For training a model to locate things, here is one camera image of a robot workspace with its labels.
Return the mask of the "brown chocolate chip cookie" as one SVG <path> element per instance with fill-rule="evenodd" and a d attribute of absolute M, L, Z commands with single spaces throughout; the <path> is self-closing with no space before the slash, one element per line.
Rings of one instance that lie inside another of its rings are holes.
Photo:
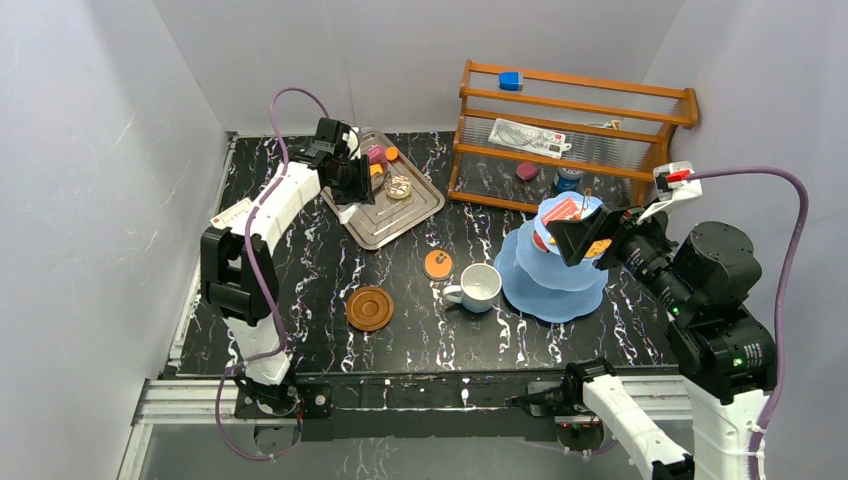
<path fill-rule="evenodd" d="M 612 243 L 611 239 L 601 239 L 601 240 L 596 240 L 596 241 L 592 242 L 591 245 L 589 246 L 587 252 L 585 253 L 584 257 L 586 259 L 590 259 L 590 258 L 595 258 L 595 257 L 598 257 L 600 255 L 603 255 L 605 253 L 605 251 L 609 248 L 611 243 Z"/>

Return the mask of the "pink layered cake slice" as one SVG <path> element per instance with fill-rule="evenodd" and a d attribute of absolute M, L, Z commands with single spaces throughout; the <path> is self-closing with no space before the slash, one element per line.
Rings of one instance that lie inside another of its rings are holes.
<path fill-rule="evenodd" d="M 580 220 L 582 212 L 583 208 L 572 197 L 566 197 L 551 206 L 542 215 L 541 222 L 547 225 L 551 221 Z"/>

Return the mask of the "steel food tongs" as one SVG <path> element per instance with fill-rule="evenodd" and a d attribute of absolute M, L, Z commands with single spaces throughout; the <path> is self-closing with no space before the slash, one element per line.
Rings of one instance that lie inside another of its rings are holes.
<path fill-rule="evenodd" d="M 342 225 L 347 225 L 354 215 L 359 211 L 362 211 L 366 208 L 376 208 L 377 206 L 381 206 L 383 203 L 388 204 L 389 202 L 397 202 L 398 200 L 394 200 L 389 198 L 385 191 L 383 190 L 383 184 L 387 177 L 391 175 L 395 175 L 392 172 L 384 173 L 382 176 L 371 178 L 371 202 L 367 202 L 365 200 L 350 204 L 345 204 L 338 207 L 338 211 L 336 212 L 337 219 Z"/>

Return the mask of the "red sprinkled donut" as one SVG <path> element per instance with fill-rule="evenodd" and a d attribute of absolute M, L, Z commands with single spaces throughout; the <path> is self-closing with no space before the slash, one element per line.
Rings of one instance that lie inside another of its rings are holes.
<path fill-rule="evenodd" d="M 535 248 L 543 253 L 549 253 L 550 249 L 548 248 L 546 242 L 542 239 L 542 237 L 536 232 L 533 231 L 532 240 Z"/>

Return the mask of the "white chocolate drizzled donut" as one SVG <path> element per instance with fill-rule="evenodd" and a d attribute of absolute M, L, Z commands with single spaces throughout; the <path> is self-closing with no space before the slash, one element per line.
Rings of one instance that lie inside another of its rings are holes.
<path fill-rule="evenodd" d="M 391 175 L 384 181 L 383 190 L 389 198 L 403 200 L 411 195 L 412 182 L 405 175 Z"/>

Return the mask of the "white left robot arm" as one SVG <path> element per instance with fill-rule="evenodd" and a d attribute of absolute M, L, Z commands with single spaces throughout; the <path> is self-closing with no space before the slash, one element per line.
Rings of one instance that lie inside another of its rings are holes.
<path fill-rule="evenodd" d="M 323 191 L 338 206 L 372 204 L 369 159 L 358 128 L 322 118 L 304 146 L 285 149 L 260 194 L 232 222 L 214 222 L 200 240 L 202 299 L 234 334 L 245 376 L 264 385 L 260 403 L 275 416 L 294 411 L 297 387 L 278 306 L 273 253 L 301 210 Z"/>

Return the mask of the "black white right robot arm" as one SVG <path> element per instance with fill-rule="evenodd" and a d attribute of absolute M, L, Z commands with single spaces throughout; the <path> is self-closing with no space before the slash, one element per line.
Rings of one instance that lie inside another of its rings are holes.
<path fill-rule="evenodd" d="M 508 398 L 506 405 L 599 418 L 645 479 L 749 478 L 757 451 L 752 437 L 778 373 L 775 341 L 744 305 L 762 274 L 750 238 L 732 225 L 705 221 L 676 243 L 667 238 L 665 213 L 611 204 L 547 228 L 570 266 L 594 243 L 606 242 L 596 268 L 624 268 L 666 311 L 665 335 L 691 405 L 695 448 L 672 441 L 604 358 L 570 363 L 558 386 Z"/>

